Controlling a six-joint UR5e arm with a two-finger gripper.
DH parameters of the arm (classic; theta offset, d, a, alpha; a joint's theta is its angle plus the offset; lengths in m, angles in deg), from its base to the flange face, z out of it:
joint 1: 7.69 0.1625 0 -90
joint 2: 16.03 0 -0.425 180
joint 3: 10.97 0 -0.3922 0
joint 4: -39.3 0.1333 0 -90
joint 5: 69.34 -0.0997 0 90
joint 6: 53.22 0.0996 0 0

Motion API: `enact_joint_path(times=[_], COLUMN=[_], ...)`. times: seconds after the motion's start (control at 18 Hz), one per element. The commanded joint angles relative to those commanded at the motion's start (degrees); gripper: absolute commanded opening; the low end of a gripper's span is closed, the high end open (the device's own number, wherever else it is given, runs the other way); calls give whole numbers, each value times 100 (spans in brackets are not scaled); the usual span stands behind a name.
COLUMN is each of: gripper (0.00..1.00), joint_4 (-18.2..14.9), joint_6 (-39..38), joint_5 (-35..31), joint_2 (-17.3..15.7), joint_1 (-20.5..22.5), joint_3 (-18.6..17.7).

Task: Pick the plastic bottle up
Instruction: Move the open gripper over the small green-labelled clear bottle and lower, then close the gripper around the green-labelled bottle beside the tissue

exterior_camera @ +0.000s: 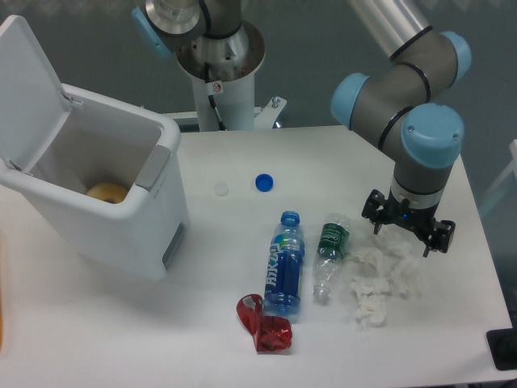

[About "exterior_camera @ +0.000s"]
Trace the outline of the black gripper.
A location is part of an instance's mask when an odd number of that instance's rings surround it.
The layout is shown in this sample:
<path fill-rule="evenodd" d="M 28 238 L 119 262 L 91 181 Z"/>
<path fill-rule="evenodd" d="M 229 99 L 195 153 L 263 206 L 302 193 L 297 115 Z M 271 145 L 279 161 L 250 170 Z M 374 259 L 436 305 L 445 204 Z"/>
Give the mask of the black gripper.
<path fill-rule="evenodd" d="M 425 209 L 411 208 L 395 199 L 390 192 L 388 199 L 376 189 L 369 194 L 362 217 L 373 224 L 373 233 L 379 234 L 383 225 L 394 224 L 411 231 L 417 237 L 427 237 L 423 257 L 427 257 L 431 251 L 447 253 L 451 246 L 456 223 L 450 220 L 435 220 L 435 204 Z"/>

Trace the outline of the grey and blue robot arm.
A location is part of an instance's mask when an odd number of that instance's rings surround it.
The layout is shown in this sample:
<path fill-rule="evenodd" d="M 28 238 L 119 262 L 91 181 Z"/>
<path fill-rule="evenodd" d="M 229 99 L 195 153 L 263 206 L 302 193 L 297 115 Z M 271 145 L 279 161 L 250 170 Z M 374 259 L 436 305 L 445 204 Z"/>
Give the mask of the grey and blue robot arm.
<path fill-rule="evenodd" d="M 353 1 L 392 62 L 379 79 L 351 74 L 332 95 L 332 116 L 394 161 L 390 192 L 373 191 L 362 212 L 379 230 L 412 232 L 426 251 L 446 252 L 455 224 L 435 211 L 464 138 L 464 123 L 437 94 L 469 70 L 463 37 L 438 33 L 411 1 Z M 175 55 L 192 81 L 203 131 L 256 129 L 254 73 L 263 63 L 259 31 L 242 18 L 238 1 L 147 1 L 134 23 L 159 56 Z"/>

